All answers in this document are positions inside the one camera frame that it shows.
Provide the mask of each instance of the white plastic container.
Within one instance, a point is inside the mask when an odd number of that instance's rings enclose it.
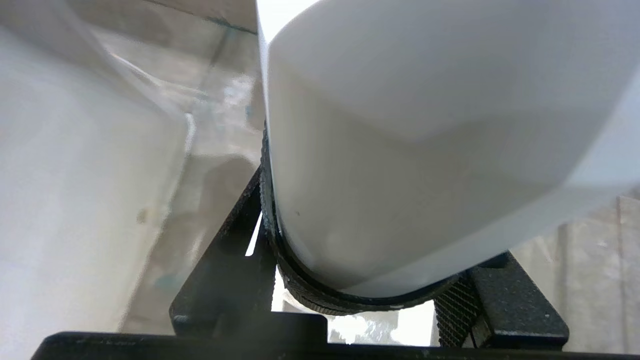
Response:
[[[0,4],[0,358],[117,331],[179,180],[186,119],[59,1]]]
[[[258,0],[281,227],[400,295],[640,181],[637,1]]]

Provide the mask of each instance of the white surface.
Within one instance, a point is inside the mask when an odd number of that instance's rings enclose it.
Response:
[[[412,291],[640,180],[640,3],[276,3],[258,11],[280,221],[338,290]]]
[[[0,8],[15,22],[3,25],[47,48],[0,28],[0,358],[28,359],[56,332],[118,330],[187,125],[85,42],[64,6]]]

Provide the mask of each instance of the black rubber gasket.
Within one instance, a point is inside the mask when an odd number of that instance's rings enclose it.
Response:
[[[262,202],[262,221],[267,230],[269,244],[275,253],[285,288],[297,301],[309,309],[326,315],[350,315],[364,311],[405,309],[437,297],[458,280],[459,275],[456,274],[404,295],[383,298],[345,294],[325,286],[309,275],[309,270],[294,255],[278,228],[266,127],[262,137],[261,162],[260,201]]]

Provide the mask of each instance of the white cylindrical object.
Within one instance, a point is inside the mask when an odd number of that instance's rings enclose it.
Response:
[[[640,181],[637,1],[258,0],[278,221],[401,295]]]

